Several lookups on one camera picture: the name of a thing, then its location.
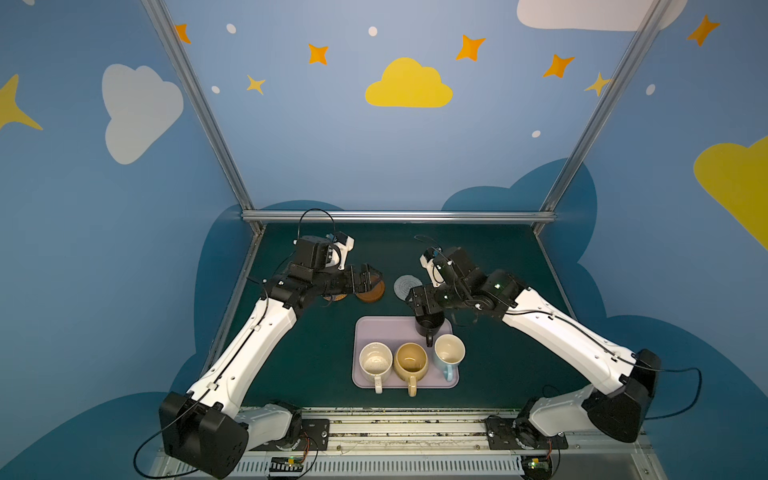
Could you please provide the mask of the black mug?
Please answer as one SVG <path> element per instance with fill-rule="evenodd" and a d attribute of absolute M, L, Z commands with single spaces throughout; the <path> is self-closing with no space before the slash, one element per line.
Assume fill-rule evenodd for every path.
<path fill-rule="evenodd" d="M 445 317 L 442 313 L 417 316 L 415 319 L 416 332 L 425 339 L 426 346 L 434 346 L 435 338 L 442 328 Z"/>

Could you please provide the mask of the grey woven coaster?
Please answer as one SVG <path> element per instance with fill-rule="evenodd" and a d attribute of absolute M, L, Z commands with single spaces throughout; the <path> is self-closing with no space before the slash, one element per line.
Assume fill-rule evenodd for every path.
<path fill-rule="evenodd" d="M 423 283 L 419 278 L 413 275 L 402 275 L 395 280 L 393 290 L 399 300 L 406 301 L 410 291 L 422 285 Z"/>

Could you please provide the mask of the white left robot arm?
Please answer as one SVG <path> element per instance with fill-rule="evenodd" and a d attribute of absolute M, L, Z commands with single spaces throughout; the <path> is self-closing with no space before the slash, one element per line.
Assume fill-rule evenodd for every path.
<path fill-rule="evenodd" d="M 238 420 L 256 375 L 315 298 L 367 293 L 382 280 L 368 264 L 318 270 L 289 265 L 265 282 L 251 316 L 218 360 L 185 393 L 171 392 L 160 404 L 165 453 L 224 479 L 247 450 L 288 437 L 298 420 L 293 407 L 272 403 Z"/>

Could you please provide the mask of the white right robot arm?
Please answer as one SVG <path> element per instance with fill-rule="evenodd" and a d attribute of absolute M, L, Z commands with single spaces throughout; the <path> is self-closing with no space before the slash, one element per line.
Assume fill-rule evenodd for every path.
<path fill-rule="evenodd" d="M 596 430 L 624 443 L 639 436 L 661 368 L 653 352 L 633 352 L 599 336 L 503 270 L 461 278 L 442 269 L 430 284 L 411 288 L 406 303 L 417 321 L 429 325 L 442 322 L 448 310 L 486 313 L 536 340 L 587 379 L 580 390 L 530 399 L 513 421 L 520 446 L 542 448 L 578 431 Z"/>

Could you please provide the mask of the yellow mug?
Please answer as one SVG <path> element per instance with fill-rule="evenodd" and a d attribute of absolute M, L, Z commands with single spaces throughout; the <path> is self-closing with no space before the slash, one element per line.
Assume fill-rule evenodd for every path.
<path fill-rule="evenodd" d="M 394 355 L 395 373 L 405 383 L 410 397 L 417 395 L 418 382 L 424 378 L 428 368 L 427 352 L 417 343 L 402 344 Z"/>

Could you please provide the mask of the cream mug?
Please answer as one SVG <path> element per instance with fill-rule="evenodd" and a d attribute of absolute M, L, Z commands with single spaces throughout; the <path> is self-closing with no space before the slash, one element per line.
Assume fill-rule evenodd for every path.
<path fill-rule="evenodd" d="M 392 373 L 393 362 L 392 351 L 381 342 L 366 344 L 358 356 L 358 364 L 362 374 L 373 385 L 377 395 L 383 393 L 384 382 Z"/>

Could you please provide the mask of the right circuit board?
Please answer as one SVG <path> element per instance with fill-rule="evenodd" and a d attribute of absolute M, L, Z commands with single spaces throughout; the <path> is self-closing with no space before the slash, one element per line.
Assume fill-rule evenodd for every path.
<path fill-rule="evenodd" d="M 523 480 L 550 480 L 554 464 L 547 457 L 524 456 L 521 458 L 521 467 Z"/>

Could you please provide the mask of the circuit board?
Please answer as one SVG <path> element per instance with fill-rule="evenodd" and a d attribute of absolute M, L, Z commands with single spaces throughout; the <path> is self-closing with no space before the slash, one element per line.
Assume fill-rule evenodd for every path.
<path fill-rule="evenodd" d="M 297 478 L 300 477 L 308 464 L 298 457 L 271 457 L 267 464 L 268 478 Z"/>
<path fill-rule="evenodd" d="M 547 457 L 524 456 L 521 458 L 521 467 L 523 480 L 550 480 L 554 464 Z"/>

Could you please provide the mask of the left circuit board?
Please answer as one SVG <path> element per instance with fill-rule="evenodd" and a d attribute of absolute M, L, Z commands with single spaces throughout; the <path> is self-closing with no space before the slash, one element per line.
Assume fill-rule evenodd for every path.
<path fill-rule="evenodd" d="M 268 478 L 297 478 L 300 477 L 308 464 L 298 457 L 271 457 L 267 464 Z"/>

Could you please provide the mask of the horizontal aluminium frame rail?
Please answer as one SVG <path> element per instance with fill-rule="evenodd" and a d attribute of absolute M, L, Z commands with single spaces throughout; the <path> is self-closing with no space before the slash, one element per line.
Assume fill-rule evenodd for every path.
<path fill-rule="evenodd" d="M 435 223 L 435 224 L 531 224 L 553 223 L 552 212 L 452 212 L 452 211 L 324 211 L 308 213 L 294 210 L 244 210 L 241 217 L 250 222 L 330 222 L 339 223 Z"/>

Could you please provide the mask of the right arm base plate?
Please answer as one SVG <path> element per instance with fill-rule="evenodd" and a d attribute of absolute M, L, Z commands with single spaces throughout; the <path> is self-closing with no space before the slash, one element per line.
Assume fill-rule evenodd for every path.
<path fill-rule="evenodd" d="M 486 437 L 491 450 L 566 450 L 564 435 L 547 437 L 527 420 L 491 415 L 484 420 Z"/>

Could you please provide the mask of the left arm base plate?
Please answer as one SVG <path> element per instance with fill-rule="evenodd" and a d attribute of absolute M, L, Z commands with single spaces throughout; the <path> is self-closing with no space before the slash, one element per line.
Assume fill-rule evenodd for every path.
<path fill-rule="evenodd" d="M 250 451 L 300 451 L 303 452 L 306 446 L 310 446 L 311 451 L 326 451 L 330 439 L 330 420 L 303 419 L 301 431 L 294 440 L 277 440 L 266 442 L 262 445 L 250 448 Z"/>

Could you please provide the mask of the left aluminium frame post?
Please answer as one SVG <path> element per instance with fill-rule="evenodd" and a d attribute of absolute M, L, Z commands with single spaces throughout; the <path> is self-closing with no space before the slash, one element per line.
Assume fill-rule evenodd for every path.
<path fill-rule="evenodd" d="M 226 144 L 222 131 L 213 115 L 209 102 L 201 87 L 192 63 L 185 51 L 183 42 L 179 39 L 172 22 L 170 12 L 164 1 L 141 1 L 148 17 L 156 31 L 171 64 L 179 77 L 182 87 L 197 115 L 206 138 L 216 156 L 229 186 L 238 201 L 244 222 L 257 235 L 263 234 L 264 227 L 259 220 L 246 220 L 244 214 L 254 209 L 253 202 L 245 186 L 241 173 Z"/>

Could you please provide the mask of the aluminium frame post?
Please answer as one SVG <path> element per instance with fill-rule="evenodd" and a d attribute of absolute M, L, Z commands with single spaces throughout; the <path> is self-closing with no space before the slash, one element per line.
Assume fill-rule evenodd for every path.
<path fill-rule="evenodd" d="M 263 234 L 264 227 L 259 220 L 246 220 L 244 214 L 254 209 L 253 202 L 245 186 L 241 173 L 226 144 L 222 131 L 213 115 L 209 102 L 201 87 L 192 63 L 185 51 L 183 42 L 179 39 L 172 22 L 170 12 L 164 1 L 141 1 L 148 17 L 156 31 L 171 64 L 179 77 L 182 87 L 197 115 L 206 138 L 216 156 L 229 186 L 238 201 L 244 222 L 257 235 Z"/>
<path fill-rule="evenodd" d="M 671 0 L 655 0 L 650 3 L 649 9 L 613 72 L 612 81 L 606 86 L 606 90 L 600 96 L 574 149 L 568 156 L 540 207 L 540 219 L 533 223 L 533 233 L 536 237 L 540 236 L 547 223 L 555 221 L 555 211 L 558 204 L 586 160 L 588 153 L 598 139 L 644 57 L 650 50 L 654 40 L 662 30 L 663 19 L 672 4 Z"/>

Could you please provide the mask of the right aluminium frame post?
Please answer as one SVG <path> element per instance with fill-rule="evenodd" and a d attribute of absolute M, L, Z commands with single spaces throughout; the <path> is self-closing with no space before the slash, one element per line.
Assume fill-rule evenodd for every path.
<path fill-rule="evenodd" d="M 662 30 L 663 19 L 672 4 L 671 0 L 655 0 L 650 3 L 649 9 L 613 72 L 612 81 L 606 86 L 606 90 L 600 96 L 574 149 L 568 156 L 540 207 L 540 219 L 533 223 L 533 233 L 536 237 L 540 236 L 547 223 L 555 221 L 555 211 L 558 204 L 586 160 L 588 153 L 598 139 L 644 57 L 650 50 L 654 40 Z"/>

